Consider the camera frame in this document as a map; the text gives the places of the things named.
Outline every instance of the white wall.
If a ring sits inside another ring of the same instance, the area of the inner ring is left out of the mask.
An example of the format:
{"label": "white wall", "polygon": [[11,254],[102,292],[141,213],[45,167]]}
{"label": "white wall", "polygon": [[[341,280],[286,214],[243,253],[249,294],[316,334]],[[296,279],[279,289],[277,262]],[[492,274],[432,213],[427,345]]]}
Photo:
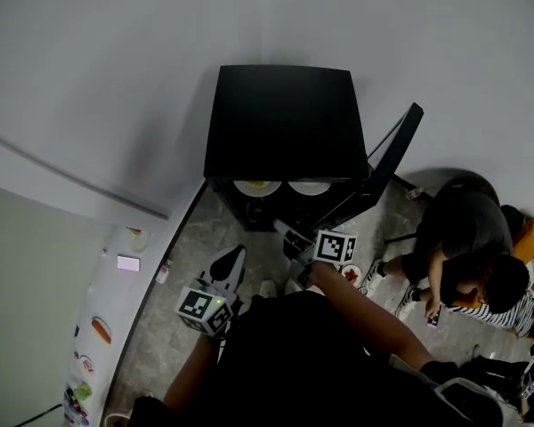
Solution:
{"label": "white wall", "polygon": [[0,138],[170,214],[202,176],[219,66],[260,60],[257,8],[0,0]]}
{"label": "white wall", "polygon": [[[73,331],[109,226],[0,190],[0,427],[62,401]],[[63,410],[40,425],[61,425]]]}
{"label": "white wall", "polygon": [[352,72],[367,147],[425,110],[399,174],[473,170],[534,213],[534,0],[263,0],[267,62]]}

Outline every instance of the black t-shirt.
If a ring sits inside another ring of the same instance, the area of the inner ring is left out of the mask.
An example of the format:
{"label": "black t-shirt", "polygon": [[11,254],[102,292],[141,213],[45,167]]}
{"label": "black t-shirt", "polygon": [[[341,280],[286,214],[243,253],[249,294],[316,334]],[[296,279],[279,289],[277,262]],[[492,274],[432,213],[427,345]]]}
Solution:
{"label": "black t-shirt", "polygon": [[513,241],[506,218],[490,197],[474,191],[451,192],[434,202],[417,229],[420,252],[439,243],[448,258],[487,250],[511,254]]}
{"label": "black t-shirt", "polygon": [[[424,373],[437,383],[458,372],[451,363],[426,367]],[[273,425],[287,419],[403,425],[409,417],[415,419],[417,411],[422,413],[420,425],[474,425],[414,375],[390,367],[387,357],[370,357],[324,296],[301,292],[280,299],[254,298],[190,418],[155,399],[139,399],[129,427]]]}

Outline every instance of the tiled floor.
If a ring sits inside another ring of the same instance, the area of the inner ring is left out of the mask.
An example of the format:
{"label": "tiled floor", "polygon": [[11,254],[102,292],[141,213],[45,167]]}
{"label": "tiled floor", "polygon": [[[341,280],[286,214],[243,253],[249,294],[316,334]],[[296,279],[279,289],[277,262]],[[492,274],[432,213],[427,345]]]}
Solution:
{"label": "tiled floor", "polygon": [[[423,204],[410,202],[405,191],[390,186],[376,207],[345,223],[338,230],[359,236],[354,263],[365,273],[378,257],[386,260],[411,251],[413,241],[381,244],[385,238],[414,232]],[[151,391],[163,397],[180,370],[198,333],[188,329],[174,314],[182,286],[197,276],[205,261],[216,251],[236,244],[247,248],[246,275],[241,287],[248,305],[261,281],[274,279],[282,289],[287,280],[288,260],[282,253],[282,240],[275,233],[245,232],[215,193],[208,189],[188,220],[173,252],[171,274],[164,285],[156,284],[133,338],[125,352],[123,365],[108,401],[109,412],[128,411],[134,399]],[[397,307],[407,282],[387,279],[373,300],[389,311]],[[418,306],[406,324],[439,360],[458,364],[469,359],[476,343],[484,356],[516,361],[529,355],[530,341],[482,324],[476,319],[443,311],[437,329],[425,325],[424,307]],[[511,418],[508,425],[515,425]]]}

